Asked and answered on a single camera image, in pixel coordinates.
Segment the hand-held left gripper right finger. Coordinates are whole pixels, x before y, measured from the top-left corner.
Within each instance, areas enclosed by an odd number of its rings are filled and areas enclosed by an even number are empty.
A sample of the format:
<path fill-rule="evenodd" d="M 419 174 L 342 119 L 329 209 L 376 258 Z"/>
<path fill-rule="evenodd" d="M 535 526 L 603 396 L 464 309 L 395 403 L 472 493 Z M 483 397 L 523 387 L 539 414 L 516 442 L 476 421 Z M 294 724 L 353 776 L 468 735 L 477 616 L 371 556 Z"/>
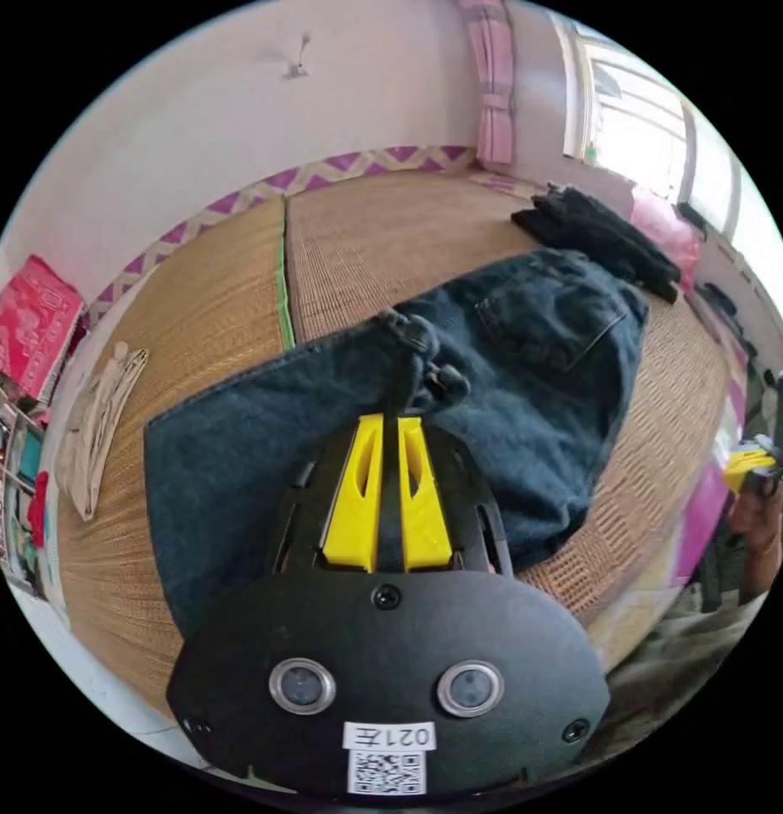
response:
<path fill-rule="evenodd" d="M 422 420 L 418 417 L 398 420 L 398 461 L 404 568 L 445 569 L 450 564 L 452 547 Z"/>

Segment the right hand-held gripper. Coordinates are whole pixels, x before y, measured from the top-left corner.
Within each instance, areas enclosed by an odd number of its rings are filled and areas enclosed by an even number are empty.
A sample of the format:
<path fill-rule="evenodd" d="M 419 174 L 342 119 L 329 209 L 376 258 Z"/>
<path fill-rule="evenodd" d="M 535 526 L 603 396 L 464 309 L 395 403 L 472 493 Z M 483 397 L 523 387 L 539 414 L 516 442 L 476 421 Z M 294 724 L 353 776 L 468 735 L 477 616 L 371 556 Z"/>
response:
<path fill-rule="evenodd" d="M 768 497 L 783 483 L 783 449 L 769 436 L 755 435 L 752 444 L 741 444 L 730 452 L 724 482 L 732 493 Z"/>

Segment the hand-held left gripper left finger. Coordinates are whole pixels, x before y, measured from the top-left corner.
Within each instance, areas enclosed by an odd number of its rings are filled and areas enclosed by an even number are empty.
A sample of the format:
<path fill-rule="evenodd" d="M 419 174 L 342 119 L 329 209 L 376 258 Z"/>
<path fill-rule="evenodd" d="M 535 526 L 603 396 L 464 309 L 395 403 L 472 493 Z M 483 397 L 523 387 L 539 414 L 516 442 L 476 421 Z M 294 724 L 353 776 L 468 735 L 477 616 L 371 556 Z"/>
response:
<path fill-rule="evenodd" d="M 374 571 L 383 474 L 383 416 L 357 421 L 323 539 L 328 566 Z"/>

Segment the person's right hand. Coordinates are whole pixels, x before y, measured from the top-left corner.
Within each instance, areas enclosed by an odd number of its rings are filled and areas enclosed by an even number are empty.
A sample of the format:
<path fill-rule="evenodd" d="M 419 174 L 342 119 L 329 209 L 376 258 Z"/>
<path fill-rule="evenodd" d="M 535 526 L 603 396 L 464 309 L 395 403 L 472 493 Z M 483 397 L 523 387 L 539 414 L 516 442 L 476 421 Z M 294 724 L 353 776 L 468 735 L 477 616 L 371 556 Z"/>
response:
<path fill-rule="evenodd" d="M 738 605 L 768 593 L 782 561 L 781 514 L 783 485 L 768 484 L 764 494 L 741 492 L 728 515 L 730 531 L 742 538 L 746 551 Z"/>

